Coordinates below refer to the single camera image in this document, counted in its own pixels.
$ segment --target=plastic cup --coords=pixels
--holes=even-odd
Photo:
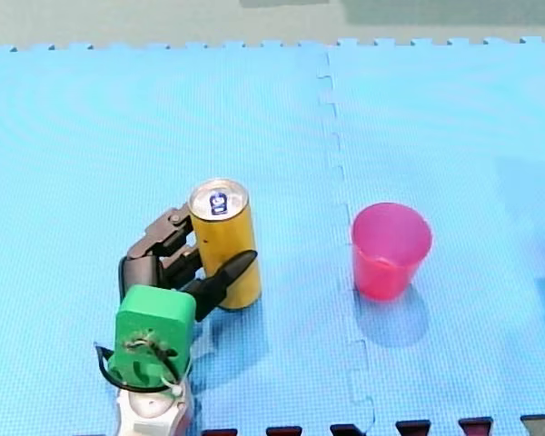
[[[365,297],[396,299],[428,255],[430,226],[408,206],[378,203],[363,209],[352,227],[353,279]]]

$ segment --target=black cable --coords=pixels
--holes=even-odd
[[[99,361],[99,371],[103,375],[103,377],[111,383],[115,388],[118,389],[124,389],[126,391],[130,392],[136,392],[136,393],[157,393],[161,391],[165,391],[168,389],[168,386],[163,385],[157,388],[140,388],[137,386],[130,386],[128,384],[124,384],[119,382],[118,380],[113,377],[109,371],[105,368],[104,361],[108,361],[111,356],[113,356],[114,352],[102,347],[100,345],[95,344],[94,345],[96,351],[97,351],[97,360]],[[178,373],[177,369],[173,366],[172,362],[169,360],[167,353],[163,352],[159,349],[155,344],[150,343],[150,348],[155,354],[155,357],[168,369],[168,371],[172,374],[173,379],[175,380],[175,384],[180,383],[182,380],[180,377],[180,374]]]

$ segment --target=aluminum can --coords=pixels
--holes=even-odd
[[[223,178],[208,180],[192,191],[188,208],[207,277],[236,254],[256,250],[248,192],[239,183]],[[221,308],[243,309],[259,299],[262,286],[258,260],[228,287]]]

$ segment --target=interlocking foam tile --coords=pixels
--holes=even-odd
[[[341,233],[383,201],[412,206],[434,233],[396,303],[353,295],[348,241],[335,267],[371,434],[408,420],[461,434],[460,419],[489,416],[496,436],[522,436],[520,416],[545,413],[545,44],[521,42],[329,49]]]
[[[263,297],[199,326],[196,430],[372,421],[331,269],[320,45],[0,47],[0,435],[113,434],[117,264],[194,185],[252,196]]]

